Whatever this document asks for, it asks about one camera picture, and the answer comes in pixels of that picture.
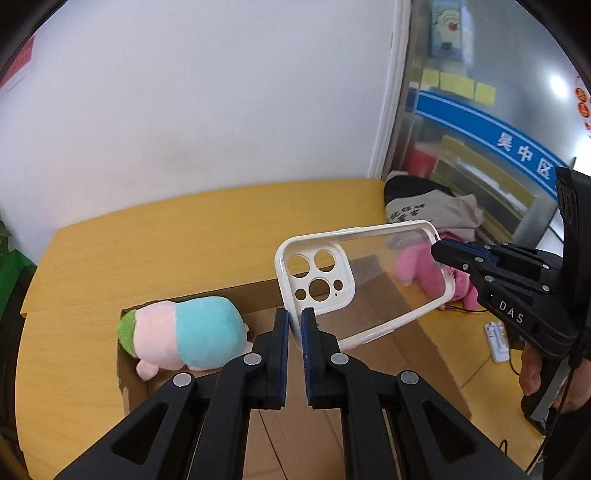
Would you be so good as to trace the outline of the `person's right hand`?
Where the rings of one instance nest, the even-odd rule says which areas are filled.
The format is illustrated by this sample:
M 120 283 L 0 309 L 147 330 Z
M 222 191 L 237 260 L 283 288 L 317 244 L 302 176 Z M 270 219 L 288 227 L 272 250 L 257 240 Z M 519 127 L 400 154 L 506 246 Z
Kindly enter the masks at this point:
M 538 391 L 541 386 L 542 356 L 529 343 L 521 354 L 522 368 L 519 375 L 519 384 L 525 396 L 530 396 Z M 591 396 L 591 363 L 585 359 L 576 369 L 562 408 L 563 412 L 573 412 L 582 408 Z

